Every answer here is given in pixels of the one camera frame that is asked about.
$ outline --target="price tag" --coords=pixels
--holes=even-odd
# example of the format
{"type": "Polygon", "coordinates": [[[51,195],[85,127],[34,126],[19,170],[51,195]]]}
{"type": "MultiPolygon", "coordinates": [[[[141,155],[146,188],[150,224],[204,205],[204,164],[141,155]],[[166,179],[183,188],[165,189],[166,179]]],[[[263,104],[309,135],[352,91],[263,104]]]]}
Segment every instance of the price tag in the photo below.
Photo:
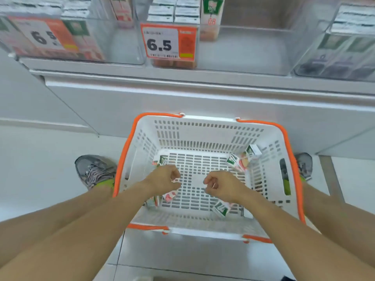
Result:
{"type": "Polygon", "coordinates": [[[78,51],[72,35],[61,20],[9,18],[39,49],[78,51]]]}
{"type": "Polygon", "coordinates": [[[142,23],[141,29],[149,58],[195,60],[197,27],[142,23]]]}

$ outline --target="fist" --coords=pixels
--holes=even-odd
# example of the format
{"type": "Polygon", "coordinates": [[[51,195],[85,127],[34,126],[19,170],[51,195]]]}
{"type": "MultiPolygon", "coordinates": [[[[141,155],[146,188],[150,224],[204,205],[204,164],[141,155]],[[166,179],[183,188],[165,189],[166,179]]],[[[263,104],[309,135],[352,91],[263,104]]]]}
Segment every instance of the fist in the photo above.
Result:
{"type": "Polygon", "coordinates": [[[241,197],[250,189],[232,173],[224,170],[210,172],[204,179],[205,192],[225,202],[241,204],[241,197]]]}
{"type": "Polygon", "coordinates": [[[181,187],[181,183],[172,182],[176,178],[180,178],[180,172],[176,166],[164,165],[153,170],[153,172],[143,180],[143,183],[149,188],[151,197],[157,195],[161,196],[181,187]]]}

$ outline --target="floor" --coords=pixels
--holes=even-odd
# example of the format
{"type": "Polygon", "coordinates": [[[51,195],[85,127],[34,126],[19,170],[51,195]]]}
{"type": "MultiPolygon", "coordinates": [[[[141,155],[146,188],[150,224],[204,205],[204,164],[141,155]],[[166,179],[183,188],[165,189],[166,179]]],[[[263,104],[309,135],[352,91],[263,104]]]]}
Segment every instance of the floor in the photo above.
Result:
{"type": "MultiPolygon", "coordinates": [[[[0,126],[0,221],[84,193],[75,159],[98,154],[118,161],[124,143],[125,138],[120,137],[0,126]]],[[[375,196],[371,187],[375,162],[332,160],[345,201],[375,213],[371,199],[375,196]]],[[[310,183],[329,194],[318,156],[313,157],[313,169],[310,183]]],[[[272,244],[128,229],[95,281],[133,280],[137,276],[179,281],[279,281],[284,275],[293,278],[272,244]]]]}

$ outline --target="barcode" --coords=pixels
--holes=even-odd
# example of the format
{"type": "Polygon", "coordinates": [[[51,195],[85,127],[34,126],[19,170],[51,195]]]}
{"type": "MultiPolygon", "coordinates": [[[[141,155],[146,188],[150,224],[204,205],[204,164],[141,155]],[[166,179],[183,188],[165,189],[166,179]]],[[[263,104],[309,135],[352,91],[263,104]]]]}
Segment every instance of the barcode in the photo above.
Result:
{"type": "Polygon", "coordinates": [[[164,55],[164,54],[154,54],[154,53],[151,53],[150,56],[159,57],[159,58],[178,58],[177,55],[164,55]]]}

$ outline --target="shopping basket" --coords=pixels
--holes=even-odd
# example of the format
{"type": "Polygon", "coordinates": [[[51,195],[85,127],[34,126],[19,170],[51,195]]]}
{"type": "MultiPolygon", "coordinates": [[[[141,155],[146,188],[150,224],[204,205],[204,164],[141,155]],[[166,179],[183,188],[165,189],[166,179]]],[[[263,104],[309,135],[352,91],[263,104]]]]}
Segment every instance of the shopping basket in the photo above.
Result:
{"type": "Polygon", "coordinates": [[[260,192],[292,216],[304,222],[302,185],[286,130],[275,123],[168,113],[137,116],[119,161],[116,196],[125,176],[127,185],[144,179],[152,170],[154,156],[164,155],[176,165],[182,183],[178,195],[160,207],[142,207],[130,228],[163,233],[271,242],[256,221],[241,216],[234,205],[225,219],[213,205],[218,201],[204,192],[203,179],[212,170],[229,170],[251,189],[260,192]],[[245,174],[232,170],[226,160],[249,144],[257,144],[262,157],[245,174]],[[290,191],[284,190],[280,163],[286,165],[290,191]]]}

